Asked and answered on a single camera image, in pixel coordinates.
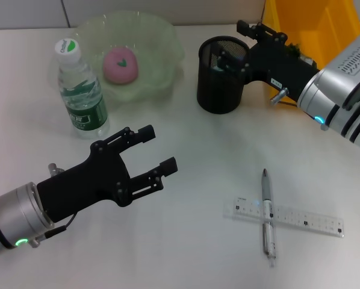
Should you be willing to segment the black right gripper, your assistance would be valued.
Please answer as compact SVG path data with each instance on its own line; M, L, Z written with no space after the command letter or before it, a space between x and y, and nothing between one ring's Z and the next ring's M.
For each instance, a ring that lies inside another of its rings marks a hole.
M261 22L249 25L243 20L237 22L237 32L258 43L249 49L247 57L221 52L217 57L217 70L226 73L245 72L245 85L262 81L277 90L286 88L287 96L298 101L307 83L319 70L290 52L284 45L287 41L285 33L276 32Z

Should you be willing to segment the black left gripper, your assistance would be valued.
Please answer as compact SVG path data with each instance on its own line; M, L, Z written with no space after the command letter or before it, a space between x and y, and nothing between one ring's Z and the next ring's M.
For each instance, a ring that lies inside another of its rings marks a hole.
M129 204L162 190L162 178L178 171L174 157L131 179L120 157L121 152L154 138L152 125L137 132L125 127L104 141L93 143L83 163L38 183L37 190L47 216L57 223L102 200L121 204L118 192L124 192L127 187Z

